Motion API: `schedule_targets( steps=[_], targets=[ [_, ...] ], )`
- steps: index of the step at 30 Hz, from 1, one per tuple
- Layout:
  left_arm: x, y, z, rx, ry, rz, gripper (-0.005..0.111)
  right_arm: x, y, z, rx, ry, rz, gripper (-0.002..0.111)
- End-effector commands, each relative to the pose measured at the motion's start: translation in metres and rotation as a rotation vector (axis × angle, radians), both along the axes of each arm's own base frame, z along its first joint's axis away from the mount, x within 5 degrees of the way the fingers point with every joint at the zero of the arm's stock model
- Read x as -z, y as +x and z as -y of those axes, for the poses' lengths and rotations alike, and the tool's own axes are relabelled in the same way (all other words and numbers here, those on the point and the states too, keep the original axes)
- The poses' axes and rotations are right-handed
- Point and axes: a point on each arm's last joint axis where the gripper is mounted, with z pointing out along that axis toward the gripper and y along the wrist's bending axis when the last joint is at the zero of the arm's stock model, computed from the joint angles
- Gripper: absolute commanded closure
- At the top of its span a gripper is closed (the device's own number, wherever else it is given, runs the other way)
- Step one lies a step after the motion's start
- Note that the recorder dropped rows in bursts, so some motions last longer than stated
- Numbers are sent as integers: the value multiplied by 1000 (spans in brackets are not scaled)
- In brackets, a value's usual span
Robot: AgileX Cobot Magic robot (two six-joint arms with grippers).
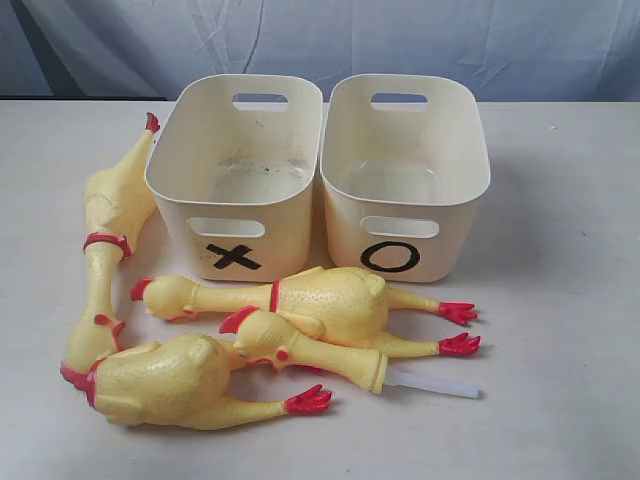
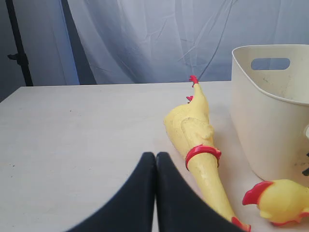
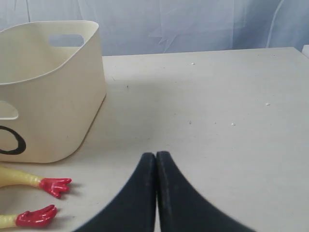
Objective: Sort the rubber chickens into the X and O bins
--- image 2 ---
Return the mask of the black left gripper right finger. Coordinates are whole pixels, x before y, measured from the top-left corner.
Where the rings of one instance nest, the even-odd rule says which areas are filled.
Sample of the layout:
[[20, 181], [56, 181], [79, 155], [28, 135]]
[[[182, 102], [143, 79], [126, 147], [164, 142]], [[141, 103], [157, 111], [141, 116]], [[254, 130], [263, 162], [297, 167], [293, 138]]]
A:
[[195, 194], [170, 155], [156, 156], [156, 207], [160, 232], [240, 232]]

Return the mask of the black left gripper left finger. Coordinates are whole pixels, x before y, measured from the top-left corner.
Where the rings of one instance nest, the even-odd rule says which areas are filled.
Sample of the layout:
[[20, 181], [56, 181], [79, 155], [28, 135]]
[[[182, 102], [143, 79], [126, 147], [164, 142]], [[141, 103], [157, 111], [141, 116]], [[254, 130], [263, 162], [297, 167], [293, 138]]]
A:
[[70, 232], [150, 232], [155, 203], [155, 156], [142, 154], [118, 192]]

